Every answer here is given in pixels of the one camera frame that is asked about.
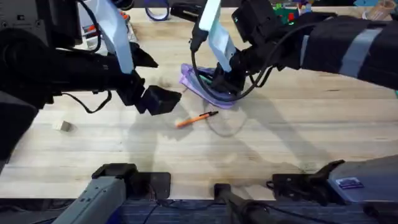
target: blue tape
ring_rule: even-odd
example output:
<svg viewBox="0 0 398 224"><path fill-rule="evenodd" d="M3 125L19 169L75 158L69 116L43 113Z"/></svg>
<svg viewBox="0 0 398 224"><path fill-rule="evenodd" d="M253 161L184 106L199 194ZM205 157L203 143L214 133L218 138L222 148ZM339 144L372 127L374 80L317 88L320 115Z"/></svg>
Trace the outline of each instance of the blue tape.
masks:
<svg viewBox="0 0 398 224"><path fill-rule="evenodd" d="M161 3L163 6L166 7L166 13L157 15L154 14L152 11L149 10L149 4L152 2L157 2ZM147 16L152 19L153 21L166 21L169 18L170 15L170 3L168 0L144 0L144 5L145 5L145 12Z"/></svg>

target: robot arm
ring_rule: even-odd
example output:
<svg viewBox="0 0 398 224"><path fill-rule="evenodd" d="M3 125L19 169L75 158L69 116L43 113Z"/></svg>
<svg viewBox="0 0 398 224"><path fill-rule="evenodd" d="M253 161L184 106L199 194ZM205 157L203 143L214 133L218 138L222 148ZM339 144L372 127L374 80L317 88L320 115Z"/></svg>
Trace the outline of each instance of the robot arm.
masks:
<svg viewBox="0 0 398 224"><path fill-rule="evenodd" d="M232 18L243 41L251 46L232 51L232 41L218 22L219 10L213 1L206 4L192 31L191 41L198 81L216 100L241 99L255 87L262 86L273 68L285 67L338 73L398 89L398 68L393 61L398 50L396 21L367 21L311 12L283 24L268 1L243 1ZM206 39L219 61L210 85L202 82L195 68L195 52ZM260 84L267 69L269 72ZM251 79L252 86L241 93L246 77ZM229 93L231 98L220 98L209 89Z"/></svg>
<svg viewBox="0 0 398 224"><path fill-rule="evenodd" d="M126 1L115 4L124 7L129 5ZM98 12L106 7L112 19ZM65 92L107 91L104 106L114 90L126 106L134 105L140 113L148 110L151 115L172 111L180 100L179 93L144 87L145 80L134 66L157 64L138 44L128 42L126 25L119 29L117 21L122 19L115 16L119 12L113 2L100 1L94 8L100 15L96 26L112 49L106 56L73 49L81 43L77 1L16 0L5 1L0 8L0 113L6 118L0 125L3 136L9 136L4 138L0 160L7 159L39 109Z"/></svg>

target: wooden table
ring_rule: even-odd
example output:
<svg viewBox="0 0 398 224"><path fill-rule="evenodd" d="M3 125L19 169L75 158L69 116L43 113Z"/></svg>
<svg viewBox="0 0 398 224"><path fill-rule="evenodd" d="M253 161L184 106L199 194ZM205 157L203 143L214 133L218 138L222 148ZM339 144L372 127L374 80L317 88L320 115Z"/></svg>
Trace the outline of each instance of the wooden table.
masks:
<svg viewBox="0 0 398 224"><path fill-rule="evenodd" d="M221 21L243 48L223 9ZM327 8L358 16L363 9ZM159 63L139 68L148 83L183 92L170 114L140 115L115 95L103 110L86 114L69 97L47 105L20 141L0 175L0 197L76 198L102 164L135 163L141 171L172 174L171 198L211 198L214 183L233 184L243 197L272 199L261 187L274 173L315 172L330 161L361 161L397 152L398 99L392 90L351 78L306 70L273 72L267 85L220 110L178 83L181 63L190 63L193 24L178 18L151 22L143 9L129 12L141 47ZM214 67L207 44L198 64ZM91 108L106 96L76 94ZM184 129L174 124L205 111L220 114ZM64 119L70 133L52 129Z"/></svg>

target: cable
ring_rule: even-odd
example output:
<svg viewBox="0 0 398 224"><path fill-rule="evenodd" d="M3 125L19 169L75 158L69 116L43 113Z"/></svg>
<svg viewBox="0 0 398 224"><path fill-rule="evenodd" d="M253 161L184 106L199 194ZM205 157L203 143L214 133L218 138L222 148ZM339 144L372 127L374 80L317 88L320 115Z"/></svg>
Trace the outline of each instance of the cable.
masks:
<svg viewBox="0 0 398 224"><path fill-rule="evenodd" d="M145 218L145 220L142 222L142 224L146 224L146 223L147 223L147 221L148 221L150 215L155 211L155 209L156 209L157 207L159 207L158 204L156 204L156 205L152 208L152 210L148 213L148 215L146 216L146 218Z"/></svg>
<svg viewBox="0 0 398 224"><path fill-rule="evenodd" d="M89 114L92 114L92 113L95 113L95 112L101 110L109 101L112 100L112 93L108 90L108 96L106 97L106 99L98 106L97 109L92 111L81 100L79 100L77 97L73 96L72 94L70 94L70 93L62 93L61 95L67 95L67 96L70 96L72 99L76 100L80 105L82 105L82 107L84 107L86 112L89 113Z"/></svg>
<svg viewBox="0 0 398 224"><path fill-rule="evenodd" d="M262 79L262 82L261 82L260 85L256 85L256 84L255 84L255 81L254 81L254 79L253 79L253 76L250 75L249 77L250 77L251 83L252 83L253 85L256 85L257 88L263 87L263 86L266 84L267 79L268 79L269 75L270 75L271 72L272 72L272 69L274 69L275 67L276 67L276 65L273 65L273 66L271 66L271 67L269 67L269 68L267 69L266 75L265 75L265 77Z"/></svg>
<svg viewBox="0 0 398 224"><path fill-rule="evenodd" d="M275 210L277 212L281 212L281 213L284 213L286 215L291 215L293 217L302 218L304 220L313 221L313 222L317 222L317 223L339 224L339 223L333 222L333 221L326 221L326 220L322 220L322 219L319 219L319 218L314 218L314 217L309 217L309 216L306 216L306 215L297 214L297 213L294 213L294 212L289 212L289 211L274 207L272 205L269 205L269 204L267 204L265 202L256 202L254 200L250 200L247 204L245 204L245 206L244 206L244 208L242 208L242 210L243 211L247 210L248 206L250 206L250 205L260 205L260 206L262 206L264 208L271 208L271 209L273 209L273 210Z"/></svg>
<svg viewBox="0 0 398 224"><path fill-rule="evenodd" d="M82 50L82 49L74 49L74 48L66 48L68 50L71 51L75 51L75 52L84 52L84 53L95 53L97 52L100 48L101 48L101 31L100 31L100 27L98 25L97 19L95 18L94 12L87 6L87 4L84 2L84 0L75 0L77 2L79 2L81 4L81 6L83 6L88 14L88 16L90 17L91 21L93 22L95 31L97 33L97 46L92 49L92 50Z"/></svg>
<svg viewBox="0 0 398 224"><path fill-rule="evenodd" d="M203 81L201 80L200 76L199 76L199 71L198 71L198 67L196 64L196 60L195 60L195 52L191 51L191 57L192 57L192 67L193 67L193 71L195 72L195 75L198 79L198 82L200 84L200 86L204 89L204 91L209 94L211 97L213 97L216 100L222 101L222 102L232 102L232 101L237 101L240 100L241 98L244 98L245 96L247 96L250 92L253 91L253 89L258 86L258 83L260 82L262 76L264 75L264 72L266 71L267 67L269 66L269 63L272 59L272 57L274 56L274 54L276 53L276 51L279 49L279 47L293 34L295 34L296 32L306 29L308 27L313 27L315 25L317 25L317 22L314 23L309 23L309 24L305 24L302 26L299 26L297 28L292 29L291 31L289 31L287 34L285 34L274 46L274 48L270 51L270 53L267 56L266 62L264 63L264 66L261 68L261 71L259 73L259 75L257 76L256 81L254 82L254 84L252 84L244 93L235 96L235 97L231 97L231 98L223 98L223 97L219 97L214 95L209 89L208 87L203 83Z"/></svg>
<svg viewBox="0 0 398 224"><path fill-rule="evenodd" d="M187 207L178 207L178 206L170 206L172 203L168 204L168 205L163 205L163 207L166 208L172 208L172 209L177 209L177 210L183 210L183 211L203 211L203 210L207 210L208 208L210 208L211 206L215 205L215 202L211 202L208 205L202 206L202 207L196 207L196 208L187 208Z"/></svg>
<svg viewBox="0 0 398 224"><path fill-rule="evenodd" d="M45 223L45 222L51 222L51 221L56 220L57 218L58 218L58 217L55 217L55 218L48 218L48 219L46 219L46 220L33 222L33 223L31 223L31 224L42 224L42 223Z"/></svg>

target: purple object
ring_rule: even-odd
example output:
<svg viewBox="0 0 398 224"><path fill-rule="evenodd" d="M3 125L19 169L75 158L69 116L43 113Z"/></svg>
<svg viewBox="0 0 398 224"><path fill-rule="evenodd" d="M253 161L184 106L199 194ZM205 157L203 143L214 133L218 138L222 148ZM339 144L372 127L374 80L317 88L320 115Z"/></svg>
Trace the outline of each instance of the purple object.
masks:
<svg viewBox="0 0 398 224"><path fill-rule="evenodd" d="M203 68L203 67L198 67L198 69L200 71L206 72L206 73L213 73L215 70L214 68ZM209 94L207 94L204 91L204 89L200 86L200 83L195 75L195 72L193 71L192 66L189 64L183 63L181 65L180 83L185 85L188 89L190 89L191 91L193 91L194 93L196 93L197 95L202 97L203 99L207 100L212 105L215 105L219 108L230 109L235 104L235 101L234 102L223 102L223 101L216 100L213 97L211 97ZM214 91L211 89L210 89L210 91L214 95L219 96L221 98L228 99L228 98L232 97L230 94L227 94L227 93L218 93L217 91Z"/></svg>

